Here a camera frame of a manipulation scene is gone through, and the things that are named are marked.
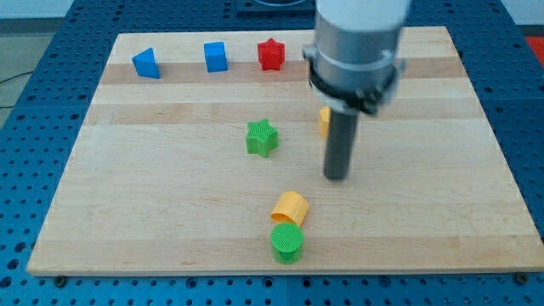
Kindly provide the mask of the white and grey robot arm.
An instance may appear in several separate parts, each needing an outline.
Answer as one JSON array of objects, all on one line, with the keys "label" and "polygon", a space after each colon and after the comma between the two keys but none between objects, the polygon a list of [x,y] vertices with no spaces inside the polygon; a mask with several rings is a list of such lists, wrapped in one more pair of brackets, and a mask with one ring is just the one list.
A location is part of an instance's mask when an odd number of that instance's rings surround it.
[{"label": "white and grey robot arm", "polygon": [[410,0],[319,0],[314,41],[303,49],[314,94],[344,115],[377,114],[397,87]]}]

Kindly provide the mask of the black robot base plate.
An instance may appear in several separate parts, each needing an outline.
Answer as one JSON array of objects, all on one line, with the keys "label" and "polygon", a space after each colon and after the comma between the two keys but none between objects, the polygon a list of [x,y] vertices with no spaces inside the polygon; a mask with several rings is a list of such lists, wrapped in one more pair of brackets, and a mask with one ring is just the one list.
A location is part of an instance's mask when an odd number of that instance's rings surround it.
[{"label": "black robot base plate", "polygon": [[235,0],[237,14],[313,13],[315,0]]}]

